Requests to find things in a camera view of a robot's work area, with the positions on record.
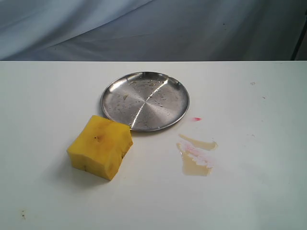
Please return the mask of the yellow sponge block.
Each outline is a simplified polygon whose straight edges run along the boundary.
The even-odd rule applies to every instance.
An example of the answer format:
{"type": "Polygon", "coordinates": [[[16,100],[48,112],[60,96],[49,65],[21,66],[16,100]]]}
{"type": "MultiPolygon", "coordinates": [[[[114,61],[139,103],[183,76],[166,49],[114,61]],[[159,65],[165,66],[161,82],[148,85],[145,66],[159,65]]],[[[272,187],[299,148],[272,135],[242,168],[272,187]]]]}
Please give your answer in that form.
{"type": "Polygon", "coordinates": [[[93,115],[67,153],[74,168],[111,181],[132,145],[128,125],[93,115]]]}

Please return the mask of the yellowish liquid spill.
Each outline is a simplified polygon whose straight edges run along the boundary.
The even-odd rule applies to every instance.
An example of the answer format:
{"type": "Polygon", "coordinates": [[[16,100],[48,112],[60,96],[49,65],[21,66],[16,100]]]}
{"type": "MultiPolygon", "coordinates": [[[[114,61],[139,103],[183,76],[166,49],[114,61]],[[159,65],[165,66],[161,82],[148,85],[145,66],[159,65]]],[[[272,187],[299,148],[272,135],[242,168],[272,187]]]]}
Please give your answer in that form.
{"type": "Polygon", "coordinates": [[[209,154],[218,144],[215,141],[205,142],[178,135],[182,141],[176,143],[182,159],[182,171],[189,176],[208,176],[213,169],[213,160],[209,154]]]}

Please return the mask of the round steel plate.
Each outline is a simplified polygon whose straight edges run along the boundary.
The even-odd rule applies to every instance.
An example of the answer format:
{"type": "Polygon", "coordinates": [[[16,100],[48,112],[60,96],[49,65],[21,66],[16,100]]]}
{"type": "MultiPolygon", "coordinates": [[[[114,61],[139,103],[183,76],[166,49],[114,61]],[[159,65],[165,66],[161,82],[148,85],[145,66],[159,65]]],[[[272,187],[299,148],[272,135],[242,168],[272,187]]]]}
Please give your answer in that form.
{"type": "Polygon", "coordinates": [[[132,131],[155,132],[174,125],[186,114],[189,93],[175,78],[141,71],[112,82],[100,104],[106,118],[126,124],[132,131]]]}

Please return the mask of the grey backdrop cloth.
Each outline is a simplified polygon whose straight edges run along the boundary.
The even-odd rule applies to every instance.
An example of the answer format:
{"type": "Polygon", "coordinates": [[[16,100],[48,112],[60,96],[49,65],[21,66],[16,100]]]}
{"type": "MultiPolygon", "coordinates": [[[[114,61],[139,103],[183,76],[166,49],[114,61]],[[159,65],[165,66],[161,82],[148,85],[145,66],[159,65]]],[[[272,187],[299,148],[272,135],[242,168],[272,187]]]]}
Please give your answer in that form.
{"type": "Polygon", "coordinates": [[[3,0],[1,60],[289,60],[304,0],[3,0]]]}

